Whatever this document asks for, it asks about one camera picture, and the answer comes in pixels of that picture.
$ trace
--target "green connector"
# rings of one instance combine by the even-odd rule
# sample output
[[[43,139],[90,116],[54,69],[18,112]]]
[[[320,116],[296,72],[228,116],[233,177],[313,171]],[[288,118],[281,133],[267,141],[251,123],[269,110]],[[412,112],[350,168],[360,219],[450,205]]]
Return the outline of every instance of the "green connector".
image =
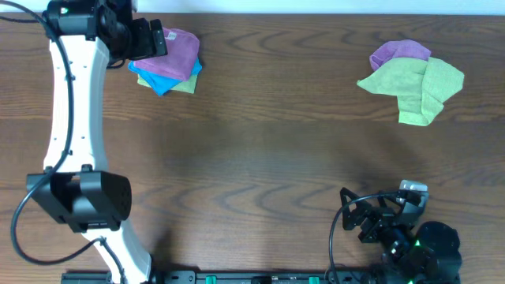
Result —
[[[207,276],[205,278],[205,284],[216,284],[218,281],[218,278],[215,276]]]
[[[309,277],[309,284],[319,284],[319,277]]]

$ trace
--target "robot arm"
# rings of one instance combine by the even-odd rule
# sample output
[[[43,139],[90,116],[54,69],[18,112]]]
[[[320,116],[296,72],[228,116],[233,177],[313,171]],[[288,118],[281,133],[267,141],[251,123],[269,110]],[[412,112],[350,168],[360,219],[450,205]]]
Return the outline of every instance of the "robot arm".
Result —
[[[343,207],[360,197],[343,188]],[[425,222],[412,233],[428,202],[428,187],[415,181],[402,181],[396,197],[379,197],[379,207],[366,201],[352,211],[342,211],[344,230],[361,228],[361,243],[380,243],[383,265],[374,266],[364,283],[457,284],[462,257],[458,232],[441,222]]]
[[[103,83],[107,66],[124,59],[166,54],[161,23],[132,19],[131,1],[52,1],[47,21],[57,31],[73,74],[74,121],[70,154],[51,182],[34,200],[58,223],[88,240],[104,237],[120,259],[127,283],[149,279],[151,256],[142,247],[127,219],[131,188],[126,177],[107,173],[103,146]],[[62,56],[50,43],[54,69],[54,105],[50,144],[44,170],[54,166],[65,147],[68,121],[68,90]],[[31,174],[27,188],[43,174]],[[109,252],[95,243],[112,274],[120,272]]]

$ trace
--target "stack of cloths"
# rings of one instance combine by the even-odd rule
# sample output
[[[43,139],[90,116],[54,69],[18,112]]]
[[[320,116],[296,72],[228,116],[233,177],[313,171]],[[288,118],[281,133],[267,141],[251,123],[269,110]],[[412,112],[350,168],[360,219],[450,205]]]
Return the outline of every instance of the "stack of cloths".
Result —
[[[385,43],[370,56],[375,71],[357,85],[372,94],[398,98],[398,122],[429,125],[443,103],[463,88],[464,74],[413,40]]]
[[[137,83],[152,88],[159,96],[170,90],[194,94],[202,65],[198,60],[200,41],[176,28],[163,28],[167,55],[130,62],[128,69],[137,74]]]

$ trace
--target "yellow cloth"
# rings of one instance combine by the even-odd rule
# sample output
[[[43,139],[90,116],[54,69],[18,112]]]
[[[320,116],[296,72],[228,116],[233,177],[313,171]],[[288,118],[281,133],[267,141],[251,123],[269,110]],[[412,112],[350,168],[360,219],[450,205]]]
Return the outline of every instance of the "yellow cloth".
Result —
[[[151,87],[151,85],[149,85],[149,83],[146,80],[142,79],[142,77],[140,75],[137,74],[137,76],[138,76],[137,83],[139,85],[142,85],[142,86],[145,86],[148,88]],[[171,89],[171,91],[180,91],[180,92],[187,92],[189,94],[194,94],[197,77],[198,77],[198,75],[191,75],[191,77],[187,81],[182,81],[181,83],[176,84]]]
[[[372,94],[395,95],[398,122],[426,126],[443,109],[443,102],[461,91],[465,75],[437,58],[393,58],[357,85]]]

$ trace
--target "black mount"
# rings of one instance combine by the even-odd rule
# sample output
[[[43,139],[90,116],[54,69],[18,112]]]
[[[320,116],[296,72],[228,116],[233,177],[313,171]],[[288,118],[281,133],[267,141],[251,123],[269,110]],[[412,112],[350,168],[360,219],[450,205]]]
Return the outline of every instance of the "black mount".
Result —
[[[44,174],[29,174],[26,188]],[[74,233],[88,229],[119,230],[132,207],[128,178],[102,171],[56,173],[40,188],[33,200],[56,222],[68,224]]]
[[[109,65],[166,55],[161,21],[134,20],[132,0],[52,0],[45,16],[58,36],[99,37],[109,49]]]
[[[368,268],[342,268],[337,270],[342,284],[409,284],[385,266]],[[110,272],[65,273],[61,284],[110,284]],[[195,272],[172,271],[163,278],[153,279],[153,284],[332,284],[330,273],[322,271],[271,271],[271,272]],[[452,282],[417,282],[460,284],[459,277]]]

